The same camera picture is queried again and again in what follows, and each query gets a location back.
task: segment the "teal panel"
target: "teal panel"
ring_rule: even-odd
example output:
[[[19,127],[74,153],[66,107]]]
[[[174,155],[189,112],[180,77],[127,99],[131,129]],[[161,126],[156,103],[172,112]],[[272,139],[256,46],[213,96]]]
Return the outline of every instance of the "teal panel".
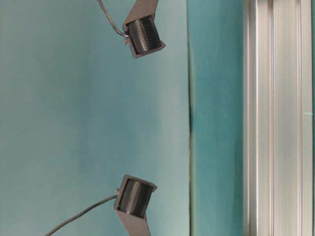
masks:
[[[188,0],[192,235],[243,232],[243,1]]]
[[[104,3],[121,25],[134,1]],[[158,186],[153,236],[189,235],[185,1],[156,24],[167,47],[134,60],[96,0],[0,0],[1,236],[44,235],[126,173]],[[56,235],[127,233],[110,202]]]
[[[313,85],[314,85],[314,72],[315,72],[315,4],[314,1],[312,1],[312,47],[313,47]],[[314,86],[313,86],[313,111],[315,111],[315,91],[314,91]],[[313,116],[313,136],[315,134],[315,119]],[[315,137],[313,137],[313,150],[315,148]],[[315,159],[314,159],[315,152],[313,151],[313,170],[315,170]],[[314,182],[315,182],[315,177],[313,177],[313,205],[315,204],[314,201]],[[313,221],[315,218],[315,212],[313,210]],[[314,230],[314,223],[313,223],[313,235],[315,236],[315,230]]]

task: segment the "black cable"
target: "black cable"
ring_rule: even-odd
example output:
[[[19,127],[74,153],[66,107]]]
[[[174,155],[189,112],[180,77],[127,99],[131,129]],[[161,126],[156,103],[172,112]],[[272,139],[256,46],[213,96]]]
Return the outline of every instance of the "black cable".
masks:
[[[113,27],[113,29],[116,31],[116,33],[119,34],[120,36],[124,37],[124,38],[129,38],[129,35],[128,35],[128,34],[125,34],[125,33],[121,32],[121,31],[117,28],[117,26],[115,25],[113,19],[112,19],[111,16],[109,15],[108,10],[107,10],[106,7],[104,6],[102,0],[97,0],[97,2],[98,2],[98,4],[99,4],[100,8],[102,8],[102,10],[103,10],[104,14],[106,15],[106,17],[107,17],[109,23],[112,25],[112,27]]]
[[[114,196],[111,196],[111,197],[108,197],[108,198],[105,198],[104,200],[98,202],[98,203],[95,203],[94,205],[86,208],[84,211],[82,211],[81,213],[71,217],[70,219],[66,220],[66,221],[63,221],[62,223],[60,223],[59,225],[57,225],[54,229],[52,229],[49,233],[47,233],[45,236],[50,236],[52,235],[53,233],[55,233],[57,230],[59,230],[60,228],[62,228],[63,226],[69,224],[71,221],[74,221],[78,218],[80,218],[82,215],[88,213],[90,210],[92,210],[93,208],[95,207],[98,207],[99,205],[102,205],[103,203],[105,202],[108,202],[109,200],[112,200],[112,199],[115,199],[117,198],[117,195],[114,195]]]

